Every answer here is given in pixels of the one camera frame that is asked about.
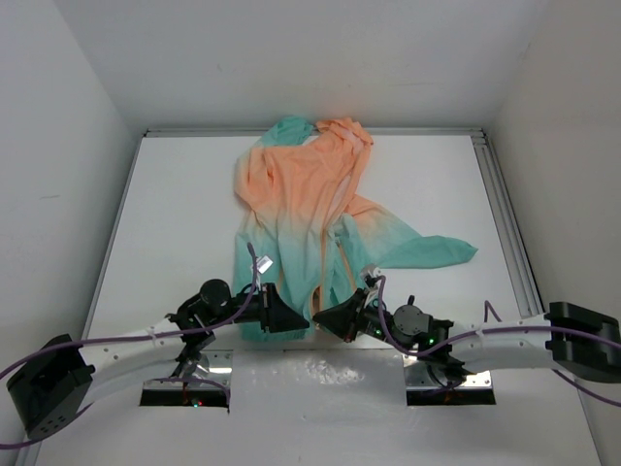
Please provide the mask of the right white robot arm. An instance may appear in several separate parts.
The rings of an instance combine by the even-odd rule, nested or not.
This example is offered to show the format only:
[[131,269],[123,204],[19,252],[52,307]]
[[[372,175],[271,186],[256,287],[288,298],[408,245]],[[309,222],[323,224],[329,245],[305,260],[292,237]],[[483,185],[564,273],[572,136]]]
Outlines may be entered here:
[[593,383],[620,381],[617,319],[566,303],[516,321],[460,325],[424,313],[407,302],[389,313],[359,289],[313,321],[346,343],[366,335],[436,370],[447,383],[504,369],[565,371]]

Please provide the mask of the orange and teal jacket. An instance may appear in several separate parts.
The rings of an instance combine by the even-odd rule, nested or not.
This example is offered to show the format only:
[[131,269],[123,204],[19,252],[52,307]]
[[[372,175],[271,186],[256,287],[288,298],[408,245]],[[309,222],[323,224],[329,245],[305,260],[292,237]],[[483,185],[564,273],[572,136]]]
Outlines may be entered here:
[[264,281],[304,319],[347,300],[369,264],[438,269],[474,258],[471,244],[423,236],[358,194],[373,144],[349,117],[311,124],[288,116],[238,158],[234,190],[246,212],[235,238],[236,291],[252,279],[248,245],[272,260]]

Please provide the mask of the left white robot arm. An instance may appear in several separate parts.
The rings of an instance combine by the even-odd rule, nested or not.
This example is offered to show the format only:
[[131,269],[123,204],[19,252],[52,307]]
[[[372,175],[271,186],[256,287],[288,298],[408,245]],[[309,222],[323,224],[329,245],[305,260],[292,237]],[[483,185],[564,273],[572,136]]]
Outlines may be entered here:
[[250,283],[233,295],[225,281],[214,279],[175,313],[142,330],[82,341],[63,334],[3,374],[28,442],[34,444],[127,385],[180,376],[214,341],[215,329],[251,322],[269,333],[310,327],[273,283]]

